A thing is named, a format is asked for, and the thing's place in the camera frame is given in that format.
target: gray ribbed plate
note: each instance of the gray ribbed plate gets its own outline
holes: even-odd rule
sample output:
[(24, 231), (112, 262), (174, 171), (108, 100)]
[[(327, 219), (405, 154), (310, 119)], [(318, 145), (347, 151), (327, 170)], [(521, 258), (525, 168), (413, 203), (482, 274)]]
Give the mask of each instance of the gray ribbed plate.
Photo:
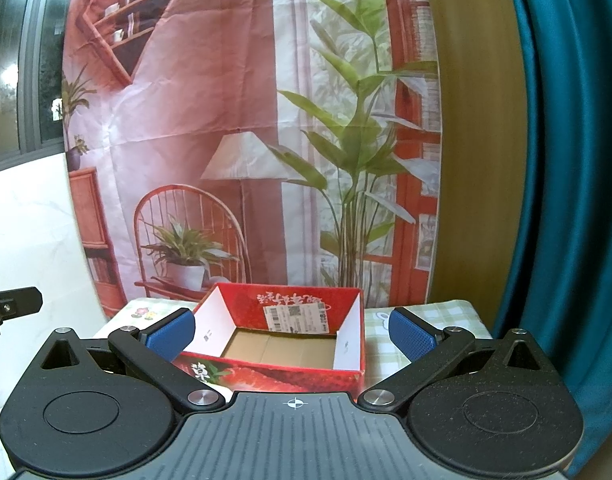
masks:
[[(38, 478), (21, 474), (19, 480)], [(391, 415), (346, 394), (239, 394), (190, 416), (161, 455), (122, 480), (462, 480), (429, 460)], [(563, 476), (550, 476), (562, 479)]]

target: teal curtain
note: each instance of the teal curtain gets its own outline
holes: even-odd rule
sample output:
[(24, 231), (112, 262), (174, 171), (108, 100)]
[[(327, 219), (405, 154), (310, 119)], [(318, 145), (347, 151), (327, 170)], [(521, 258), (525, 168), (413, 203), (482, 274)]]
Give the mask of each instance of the teal curtain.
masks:
[(574, 475), (612, 431), (612, 0), (514, 1), (528, 164), (494, 332), (528, 329), (577, 400)]

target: blue gripper pad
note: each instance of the blue gripper pad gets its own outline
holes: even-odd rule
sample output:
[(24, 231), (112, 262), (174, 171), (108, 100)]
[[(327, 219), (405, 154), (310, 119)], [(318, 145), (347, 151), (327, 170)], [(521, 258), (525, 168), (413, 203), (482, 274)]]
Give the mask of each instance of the blue gripper pad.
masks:
[(172, 317), (176, 315), (174, 319), (165, 323), (154, 332), (148, 333), (148, 329), (144, 331), (148, 333), (144, 342), (146, 347), (159, 354), (168, 362), (173, 361), (195, 338), (195, 316), (187, 308), (184, 310), (185, 312), (181, 315), (177, 311), (167, 316)]
[(435, 335), (426, 332), (397, 310), (390, 313), (388, 335), (410, 362), (423, 357), (437, 346)]

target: metal screw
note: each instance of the metal screw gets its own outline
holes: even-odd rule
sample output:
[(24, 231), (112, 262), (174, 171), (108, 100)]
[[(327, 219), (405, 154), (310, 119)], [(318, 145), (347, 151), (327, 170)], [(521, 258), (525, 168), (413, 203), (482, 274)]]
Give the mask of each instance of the metal screw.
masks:
[(363, 394), (363, 400), (373, 406), (388, 406), (395, 400), (395, 396), (388, 390), (369, 390)]
[(188, 402), (196, 406), (209, 406), (219, 400), (219, 394), (213, 390), (195, 390), (188, 394)]

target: red box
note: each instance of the red box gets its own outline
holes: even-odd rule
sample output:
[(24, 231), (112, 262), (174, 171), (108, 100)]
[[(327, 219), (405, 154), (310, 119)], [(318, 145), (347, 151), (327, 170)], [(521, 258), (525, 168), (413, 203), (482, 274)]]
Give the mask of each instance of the red box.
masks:
[(195, 309), (195, 321), (195, 339), (175, 365), (207, 383), (355, 398), (363, 391), (359, 288), (218, 283)]

